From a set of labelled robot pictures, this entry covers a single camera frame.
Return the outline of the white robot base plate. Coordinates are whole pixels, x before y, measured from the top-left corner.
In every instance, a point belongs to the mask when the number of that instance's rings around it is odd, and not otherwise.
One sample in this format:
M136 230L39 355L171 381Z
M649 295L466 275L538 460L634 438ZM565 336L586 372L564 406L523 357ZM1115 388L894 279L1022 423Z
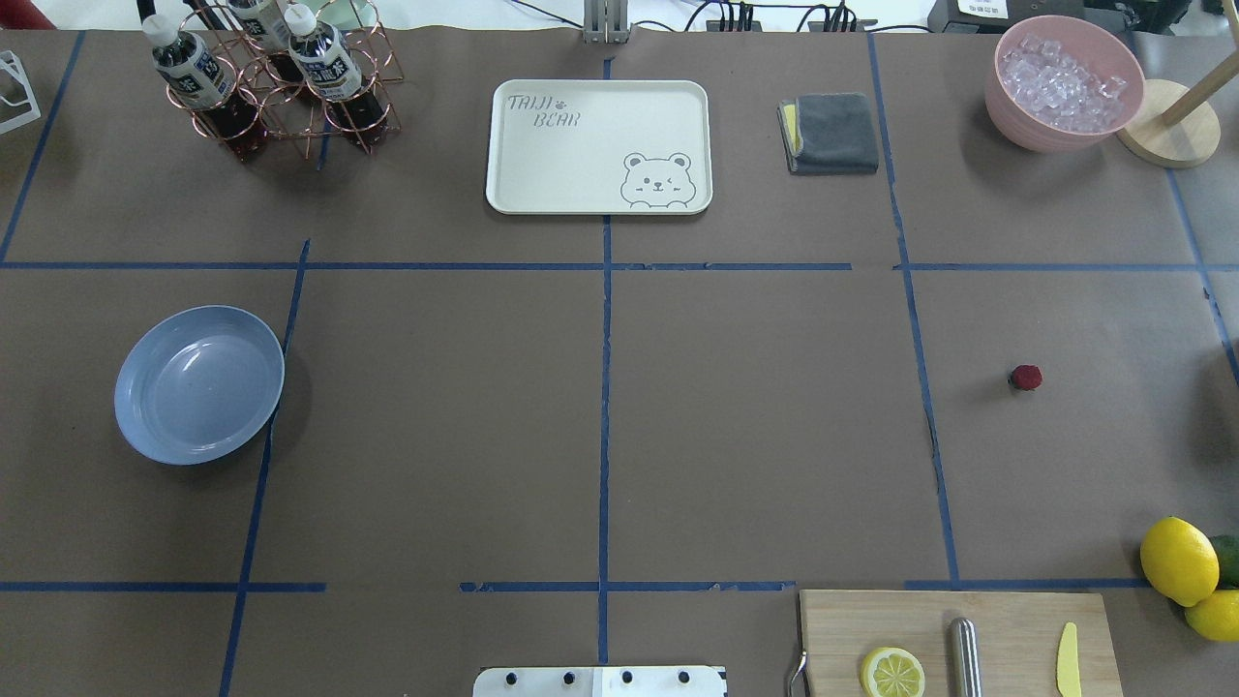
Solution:
M492 667L473 696L727 696L724 667L707 665Z

